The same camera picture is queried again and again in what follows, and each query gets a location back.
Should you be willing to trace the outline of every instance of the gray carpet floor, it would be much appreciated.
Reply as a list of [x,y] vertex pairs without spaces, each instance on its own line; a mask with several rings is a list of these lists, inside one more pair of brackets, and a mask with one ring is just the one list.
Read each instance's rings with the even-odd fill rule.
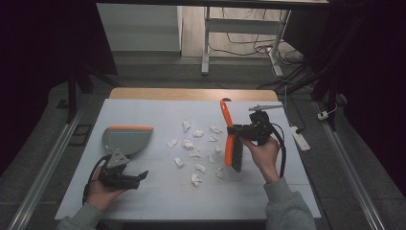
[[[196,59],[151,58],[138,64],[118,63],[119,77],[113,80],[127,87],[181,87],[181,88],[228,88],[262,90],[275,88],[269,60],[211,60],[210,75],[200,75]],[[284,66],[289,73],[295,66]],[[95,89],[88,97],[89,106],[79,120],[79,128],[90,128],[96,123],[103,100],[108,98],[112,87],[92,77]],[[304,88],[287,98],[287,115],[291,123],[302,127],[311,150],[301,152],[307,176],[322,213],[316,219],[318,229],[371,229],[341,168],[337,156],[327,138],[323,125],[317,120],[314,102],[309,88]],[[279,96],[284,102],[284,95]],[[7,229],[19,205],[30,189],[47,154],[61,132],[67,118],[67,109],[58,108],[61,100],[67,100],[67,84],[50,92],[49,104],[26,144],[0,178],[0,229]],[[343,103],[336,111],[337,133],[372,200],[388,229],[405,229],[406,199],[386,174],[362,138],[347,122]],[[84,151],[84,136],[73,136],[63,152],[55,173],[35,208],[27,229],[55,229],[56,211],[76,170]],[[124,229],[263,229],[263,223],[132,223]]]

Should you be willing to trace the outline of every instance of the black brush bristles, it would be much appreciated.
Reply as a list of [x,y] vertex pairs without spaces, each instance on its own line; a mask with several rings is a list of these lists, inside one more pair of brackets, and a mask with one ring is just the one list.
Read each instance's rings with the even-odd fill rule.
[[241,172],[241,167],[242,167],[242,142],[239,140],[239,137],[236,136],[234,139],[234,145],[233,145],[233,161],[232,161],[232,167],[233,169],[239,173]]

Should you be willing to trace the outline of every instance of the power strip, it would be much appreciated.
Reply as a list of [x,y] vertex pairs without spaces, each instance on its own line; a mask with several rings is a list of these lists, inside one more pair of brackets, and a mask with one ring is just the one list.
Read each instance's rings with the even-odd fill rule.
[[298,128],[296,126],[292,126],[290,130],[292,130],[293,137],[295,138],[296,144],[298,144],[299,148],[302,151],[310,150],[310,146],[308,145],[303,135],[301,133],[296,133],[296,130],[298,130]]

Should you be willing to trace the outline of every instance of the wooden floor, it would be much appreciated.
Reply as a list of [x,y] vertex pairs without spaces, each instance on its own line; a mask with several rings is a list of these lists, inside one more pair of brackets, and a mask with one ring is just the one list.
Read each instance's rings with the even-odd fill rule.
[[[224,15],[221,8],[211,8],[211,18],[233,18],[233,19],[256,19],[278,21],[281,11],[263,9],[233,9],[224,8]],[[182,57],[202,57],[204,44],[204,8],[203,7],[183,7],[183,33],[182,33]],[[210,33],[209,43],[216,50],[225,50],[243,56],[232,55],[225,52],[210,50],[210,57],[226,58],[268,58],[261,50],[262,54],[255,53],[255,47],[265,46],[273,43],[274,35],[265,34],[228,34],[233,42],[251,42],[246,44],[232,43],[227,34]],[[293,50],[286,43],[280,45],[281,53]]]

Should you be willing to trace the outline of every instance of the white adapter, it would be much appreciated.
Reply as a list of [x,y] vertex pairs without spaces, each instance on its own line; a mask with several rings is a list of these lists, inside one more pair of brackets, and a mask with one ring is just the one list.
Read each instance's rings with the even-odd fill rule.
[[319,118],[320,121],[326,119],[328,117],[328,113],[327,112],[321,112],[317,114],[317,117]]
[[303,135],[301,133],[296,133],[296,130],[298,130],[298,128],[296,126],[292,126],[290,130],[292,130],[293,137],[295,138],[296,144],[298,144],[299,148],[302,151],[310,150],[310,146],[308,145]]

